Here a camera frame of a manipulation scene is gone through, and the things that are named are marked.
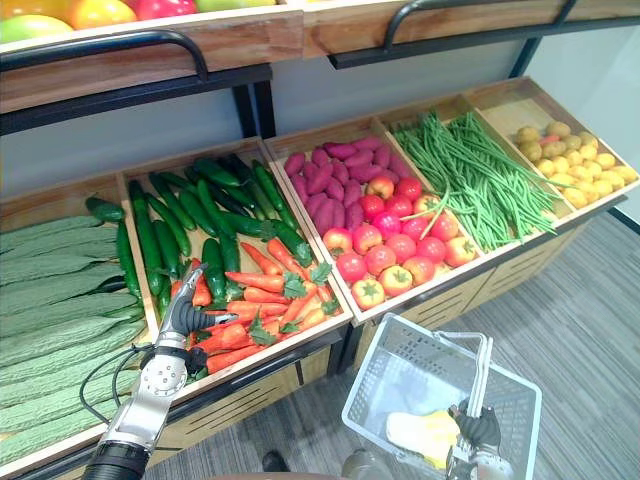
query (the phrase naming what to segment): white wall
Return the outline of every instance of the white wall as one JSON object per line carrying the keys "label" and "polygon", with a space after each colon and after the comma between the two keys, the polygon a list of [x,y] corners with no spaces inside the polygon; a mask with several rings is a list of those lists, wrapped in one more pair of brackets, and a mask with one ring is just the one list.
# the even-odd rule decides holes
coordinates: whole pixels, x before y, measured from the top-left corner
{"label": "white wall", "polygon": [[[520,43],[335,71],[326,58],[273,65],[280,133],[505,78]],[[230,92],[182,97],[0,139],[3,196],[241,137]]]}
{"label": "white wall", "polygon": [[[547,37],[526,73],[640,171],[640,27]],[[640,223],[640,189],[619,208]]]}

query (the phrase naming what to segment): black handle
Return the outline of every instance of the black handle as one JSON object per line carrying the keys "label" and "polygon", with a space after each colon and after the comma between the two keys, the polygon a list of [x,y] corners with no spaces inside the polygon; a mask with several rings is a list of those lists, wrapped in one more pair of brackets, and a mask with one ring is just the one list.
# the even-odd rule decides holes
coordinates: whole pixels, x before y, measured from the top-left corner
{"label": "black handle", "polygon": [[143,30],[118,33],[16,50],[15,52],[2,55],[0,72],[8,72],[19,68],[33,67],[45,63],[86,57],[99,53],[130,50],[132,48],[149,47],[166,43],[179,45],[187,50],[191,54],[191,58],[193,58],[198,77],[203,82],[207,80],[207,62],[198,45],[186,35],[172,30]]}

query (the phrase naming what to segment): person's foot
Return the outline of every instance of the person's foot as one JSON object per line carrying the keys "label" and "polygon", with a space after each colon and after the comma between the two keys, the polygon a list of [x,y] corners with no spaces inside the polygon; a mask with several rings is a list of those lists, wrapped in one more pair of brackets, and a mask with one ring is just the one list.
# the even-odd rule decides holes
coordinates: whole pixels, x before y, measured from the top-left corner
{"label": "person's foot", "polygon": [[290,472],[287,462],[277,450],[271,450],[262,457],[262,470],[265,472]]}

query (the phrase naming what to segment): white plastic basket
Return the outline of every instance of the white plastic basket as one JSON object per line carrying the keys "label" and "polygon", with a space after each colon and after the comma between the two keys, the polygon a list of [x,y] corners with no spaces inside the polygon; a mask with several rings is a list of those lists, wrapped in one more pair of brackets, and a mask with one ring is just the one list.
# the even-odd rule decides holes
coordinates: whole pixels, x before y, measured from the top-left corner
{"label": "white plastic basket", "polygon": [[[475,374],[473,352],[388,313],[351,387],[342,420],[400,461],[425,472],[426,478],[442,479],[444,471],[387,441],[387,416],[428,415],[457,405],[469,397]],[[511,463],[515,480],[533,478],[541,399],[537,385],[490,365],[484,404],[495,409],[502,433],[500,455]]]}

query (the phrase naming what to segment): upper shelf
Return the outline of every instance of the upper shelf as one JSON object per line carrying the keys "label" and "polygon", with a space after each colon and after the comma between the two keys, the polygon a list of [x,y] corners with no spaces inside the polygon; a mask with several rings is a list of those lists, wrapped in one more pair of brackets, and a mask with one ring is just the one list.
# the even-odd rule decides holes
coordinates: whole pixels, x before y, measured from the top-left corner
{"label": "upper shelf", "polygon": [[[566,1],[421,0],[422,6],[397,25],[392,41],[395,45],[549,25]],[[49,42],[164,29],[190,37],[202,51],[207,69],[215,72],[381,47],[392,18],[409,3],[403,0],[281,0],[274,6],[147,20],[24,40],[0,46],[0,54]],[[625,18],[640,19],[640,2],[577,0],[567,21]],[[21,68],[1,75],[0,113],[193,74],[189,53],[169,44]]]}

